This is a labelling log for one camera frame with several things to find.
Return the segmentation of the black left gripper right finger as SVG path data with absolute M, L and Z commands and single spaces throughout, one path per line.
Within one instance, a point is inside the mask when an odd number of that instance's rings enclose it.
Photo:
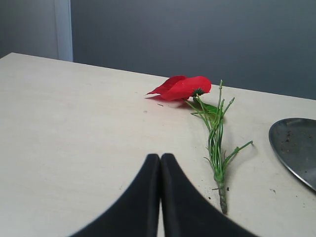
M 161 202 L 166 237 L 253 237 L 213 207 L 189 181 L 175 156 L 160 160 Z

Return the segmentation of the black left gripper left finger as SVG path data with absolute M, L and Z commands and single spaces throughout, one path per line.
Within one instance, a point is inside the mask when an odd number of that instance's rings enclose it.
M 74 237 L 156 237 L 160 205 L 160 158 L 147 155 L 125 192 Z

